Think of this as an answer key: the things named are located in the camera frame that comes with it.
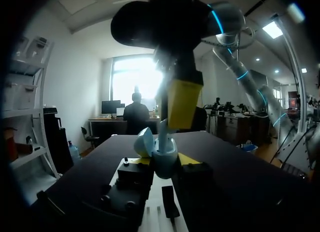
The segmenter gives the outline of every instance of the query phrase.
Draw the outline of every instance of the office chair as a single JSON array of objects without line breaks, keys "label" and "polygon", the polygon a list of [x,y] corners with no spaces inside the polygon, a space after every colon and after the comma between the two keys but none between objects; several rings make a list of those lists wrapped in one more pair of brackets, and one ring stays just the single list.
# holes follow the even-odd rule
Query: office chair
[{"label": "office chair", "polygon": [[91,147],[94,149],[95,148],[95,142],[99,139],[99,137],[95,137],[95,136],[87,136],[86,137],[86,134],[88,132],[83,127],[81,127],[81,131],[82,131],[82,135],[84,136],[83,138],[85,139],[85,141],[90,142],[91,143]]},{"label": "office chair", "polygon": [[180,129],[177,133],[187,133],[196,131],[205,131],[207,128],[207,112],[205,109],[196,107],[194,116],[192,120],[192,125],[190,129]]}]

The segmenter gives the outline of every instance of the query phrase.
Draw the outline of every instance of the metal pole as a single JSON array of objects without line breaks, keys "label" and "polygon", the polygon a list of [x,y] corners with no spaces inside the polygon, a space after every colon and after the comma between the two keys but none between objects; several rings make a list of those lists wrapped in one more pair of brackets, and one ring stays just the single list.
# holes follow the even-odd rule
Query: metal pole
[{"label": "metal pole", "polygon": [[299,89],[300,89],[300,121],[299,121],[299,125],[298,125],[298,133],[305,133],[307,130],[307,124],[306,124],[306,118],[307,118],[307,101],[306,101],[306,86],[305,86],[305,81],[304,78],[302,76],[301,70],[299,68],[299,62],[298,62],[298,58],[296,57],[296,52],[295,52],[295,48],[293,47],[293,43],[292,40],[288,34],[288,32],[286,31],[286,29],[283,26],[283,23],[281,22],[281,20],[279,18],[275,19],[275,23],[277,24],[277,26],[281,29],[282,33],[283,33],[283,38],[285,40],[286,45],[288,46],[289,49],[289,53],[291,55],[291,59],[293,61],[293,69],[295,70],[295,73],[297,75],[298,78],[298,82],[299,82]]}]

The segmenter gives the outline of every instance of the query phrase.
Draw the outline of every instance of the water bottle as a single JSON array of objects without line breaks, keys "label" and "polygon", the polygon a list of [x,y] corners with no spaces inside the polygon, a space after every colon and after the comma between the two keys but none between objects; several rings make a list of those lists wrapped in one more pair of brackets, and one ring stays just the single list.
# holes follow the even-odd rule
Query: water bottle
[{"label": "water bottle", "polygon": [[69,143],[69,151],[70,151],[70,155],[72,158],[72,161],[74,164],[76,164],[77,162],[79,162],[81,160],[80,154],[79,154],[79,150],[76,146],[74,146],[71,141],[68,141]]}]

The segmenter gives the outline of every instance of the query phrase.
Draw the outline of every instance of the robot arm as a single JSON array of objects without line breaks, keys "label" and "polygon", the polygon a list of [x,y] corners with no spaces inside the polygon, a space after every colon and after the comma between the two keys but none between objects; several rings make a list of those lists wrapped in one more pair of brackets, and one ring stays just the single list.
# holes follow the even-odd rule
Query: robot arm
[{"label": "robot arm", "polygon": [[[203,86],[193,50],[203,38],[216,36],[220,46],[214,47],[213,52],[235,74],[252,107],[258,112],[267,108],[273,126],[279,131],[279,141],[285,141],[286,145],[296,138],[287,114],[271,89],[267,86],[258,89],[250,71],[232,56],[231,49],[244,26],[241,11],[227,2],[207,5],[198,0],[150,0],[124,5],[112,20],[111,33],[121,44],[155,49],[154,61],[157,69],[164,72],[166,81],[160,99],[161,119],[167,119],[169,129],[190,128]],[[318,134],[320,129],[310,136],[312,150],[320,143]],[[296,167],[306,172],[308,163],[311,161]]]}]

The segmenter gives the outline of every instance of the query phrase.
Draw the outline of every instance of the ceiling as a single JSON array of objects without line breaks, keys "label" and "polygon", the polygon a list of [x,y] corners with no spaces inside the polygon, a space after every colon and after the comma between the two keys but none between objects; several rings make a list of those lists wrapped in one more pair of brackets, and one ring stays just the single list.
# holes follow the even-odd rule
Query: ceiling
[{"label": "ceiling", "polygon": [[[150,49],[123,46],[111,36],[110,19],[124,4],[130,1],[132,0],[51,0],[46,7],[66,25],[74,36],[80,37],[89,49],[101,59],[129,54],[152,53],[153,50]],[[201,1],[208,4],[229,1],[237,5],[243,13],[246,13],[260,0]],[[308,70],[306,74],[303,74],[305,82],[307,84],[315,83],[318,61],[314,56],[311,43],[305,34],[304,27],[292,21],[287,13],[287,8],[280,0],[267,0],[246,17],[247,25],[256,30],[256,41],[250,47],[240,51],[240,60],[248,69],[264,73],[283,84],[294,83],[283,36],[272,39],[262,30],[262,27],[268,23],[270,17],[275,13],[279,14],[294,41],[295,47],[299,47],[297,56],[301,68],[307,68]],[[247,42],[245,35],[242,36],[242,42]],[[210,46],[200,44],[194,53],[196,57],[201,57],[210,50]]]}]

